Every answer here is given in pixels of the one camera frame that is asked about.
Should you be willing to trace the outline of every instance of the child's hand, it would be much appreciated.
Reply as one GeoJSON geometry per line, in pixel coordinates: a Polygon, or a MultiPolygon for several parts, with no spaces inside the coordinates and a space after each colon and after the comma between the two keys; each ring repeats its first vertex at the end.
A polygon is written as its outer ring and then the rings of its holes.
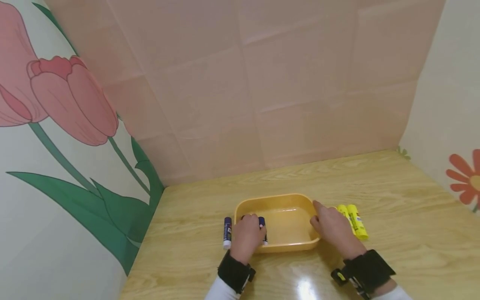
{"type": "Polygon", "coordinates": [[[255,250],[262,244],[266,233],[266,227],[260,229],[257,215],[245,215],[233,227],[230,256],[248,265],[255,250]]]}
{"type": "Polygon", "coordinates": [[[337,211],[336,208],[327,208],[318,201],[313,202],[317,215],[310,219],[310,224],[322,239],[336,247],[344,259],[354,259],[365,254],[367,249],[353,235],[350,222],[337,211]]]}

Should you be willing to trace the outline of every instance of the black wrist strap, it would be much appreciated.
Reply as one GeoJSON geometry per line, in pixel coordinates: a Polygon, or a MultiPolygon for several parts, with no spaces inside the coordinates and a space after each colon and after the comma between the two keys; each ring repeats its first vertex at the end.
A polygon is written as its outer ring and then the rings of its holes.
{"type": "Polygon", "coordinates": [[[244,265],[230,256],[230,250],[225,253],[220,266],[218,266],[218,277],[222,279],[237,294],[241,294],[247,281],[252,281],[255,270],[250,265],[244,265]]]}
{"type": "Polygon", "coordinates": [[[395,271],[375,250],[368,250],[352,260],[344,260],[345,267],[341,273],[345,278],[354,277],[363,289],[372,294],[375,290],[396,275],[395,271]]]}

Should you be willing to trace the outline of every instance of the pink paper backdrop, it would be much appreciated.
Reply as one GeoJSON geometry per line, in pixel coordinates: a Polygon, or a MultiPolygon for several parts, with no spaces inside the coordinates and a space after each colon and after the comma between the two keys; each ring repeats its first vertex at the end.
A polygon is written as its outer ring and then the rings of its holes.
{"type": "Polygon", "coordinates": [[[46,0],[167,184],[394,148],[444,0],[46,0]]]}

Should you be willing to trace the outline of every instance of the table surface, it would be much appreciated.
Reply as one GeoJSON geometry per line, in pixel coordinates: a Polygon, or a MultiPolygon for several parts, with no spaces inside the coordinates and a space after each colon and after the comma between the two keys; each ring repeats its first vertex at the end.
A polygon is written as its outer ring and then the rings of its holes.
{"type": "MultiPolygon", "coordinates": [[[[123,289],[122,300],[203,299],[216,277],[223,219],[254,197],[302,193],[327,206],[356,204],[365,242],[414,299],[477,299],[480,219],[394,151],[168,187],[123,289]]],[[[324,241],[315,250],[257,254],[247,299],[358,299],[338,288],[341,266],[324,241]]]]}

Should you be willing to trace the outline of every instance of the yellow glue stick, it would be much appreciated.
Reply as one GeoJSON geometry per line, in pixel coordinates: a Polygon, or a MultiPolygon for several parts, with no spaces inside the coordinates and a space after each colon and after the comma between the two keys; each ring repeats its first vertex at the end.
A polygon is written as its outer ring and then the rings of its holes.
{"type": "Polygon", "coordinates": [[[352,219],[348,215],[347,207],[345,205],[341,204],[341,205],[337,206],[336,209],[339,213],[341,213],[342,215],[345,216],[345,218],[348,219],[348,221],[350,222],[350,226],[352,227],[353,235],[356,235],[355,228],[353,227],[353,224],[352,224],[352,219]]]}
{"type": "Polygon", "coordinates": [[[347,205],[347,210],[348,210],[348,215],[350,216],[350,219],[352,220],[353,227],[355,229],[355,233],[357,235],[357,238],[359,240],[366,240],[368,239],[368,234],[367,231],[365,230],[365,227],[363,226],[363,222],[361,221],[359,211],[357,207],[353,204],[347,205]]]}

